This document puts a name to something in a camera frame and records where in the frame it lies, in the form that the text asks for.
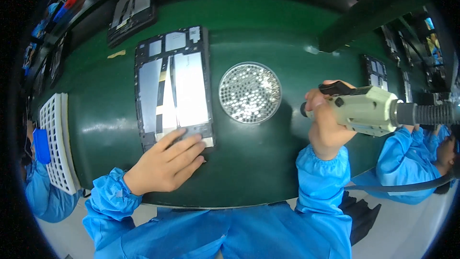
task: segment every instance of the green workbench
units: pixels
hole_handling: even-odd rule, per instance
[[[368,33],[336,53],[306,52],[315,35],[339,15],[289,0],[186,0],[161,6],[158,22],[107,47],[102,30],[65,61],[65,71],[53,90],[32,102],[32,110],[56,92],[69,95],[70,145],[80,183],[114,167],[130,169],[142,155],[134,101],[136,44],[178,28],[209,29],[216,150],[182,187],[171,193],[150,193],[143,201],[166,206],[231,207],[277,202],[297,197],[295,159],[308,144],[311,121],[299,107],[305,93],[325,79],[367,85],[359,55],[386,63],[389,90],[402,97],[401,73],[386,58],[383,40]],[[108,59],[120,50],[126,55]],[[255,61],[270,67],[282,84],[282,104],[268,121],[243,125],[222,110],[217,87],[233,65]],[[358,134],[346,146],[351,175],[374,167],[386,137]]]

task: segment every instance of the black hose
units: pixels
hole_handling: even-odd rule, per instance
[[[415,121],[418,124],[454,124],[452,104],[440,106],[416,106],[414,111]]]
[[[398,124],[455,124],[457,114],[452,103],[440,106],[418,106],[416,103],[398,103],[396,118]]]
[[[450,182],[454,179],[453,174],[448,173],[440,178],[435,180],[415,183],[415,184],[407,184],[407,185],[398,185],[398,186],[360,186],[360,185],[353,185],[353,186],[345,186],[345,190],[364,190],[364,191],[383,191],[383,192],[409,192],[409,191],[420,191],[426,189],[432,189],[436,187],[443,186],[447,182]]]

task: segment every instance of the hair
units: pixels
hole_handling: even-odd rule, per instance
[[[446,184],[444,185],[441,185],[440,187],[437,187],[435,190],[434,190],[434,193],[435,194],[446,194],[450,189],[450,182],[447,182]]]

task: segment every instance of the blue anti-static gown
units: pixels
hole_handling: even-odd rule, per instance
[[[45,165],[35,160],[26,166],[26,172],[24,188],[32,213],[50,223],[66,219],[75,209],[83,190],[69,195],[52,186]]]
[[[142,197],[130,193],[114,168],[96,179],[83,225],[95,258],[351,258],[351,218],[337,206],[350,180],[348,151],[318,159],[311,146],[296,160],[299,199],[249,208],[181,211],[158,208],[138,227],[130,217]]]
[[[423,135],[423,142],[425,143],[428,151],[431,153],[431,161],[436,161],[436,149],[446,136],[450,136],[450,131],[448,130],[447,126],[441,125],[437,136],[428,130],[424,130]]]
[[[388,137],[383,145],[375,169],[356,176],[356,185],[406,185],[434,180],[441,175],[430,160],[431,153],[423,143],[423,129],[413,131],[402,128]],[[387,198],[406,204],[419,204],[434,192],[435,188],[411,192],[368,192],[379,198]]]

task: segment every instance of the white floor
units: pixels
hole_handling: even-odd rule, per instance
[[[370,208],[382,204],[374,227],[363,240],[353,246],[353,258],[421,258],[441,228],[454,199],[455,190],[456,188],[451,188],[443,196],[433,194],[416,206],[378,199],[363,191],[351,191],[350,196],[356,197],[358,201],[364,198]],[[81,198],[73,213],[62,222],[47,223],[37,220],[60,259],[67,255],[73,259],[93,258],[93,242],[81,223],[87,214],[85,200]],[[296,198],[287,202],[294,208]],[[139,226],[155,216],[155,206],[141,205],[134,211],[133,220]],[[218,254],[216,258],[222,258],[222,255]]]

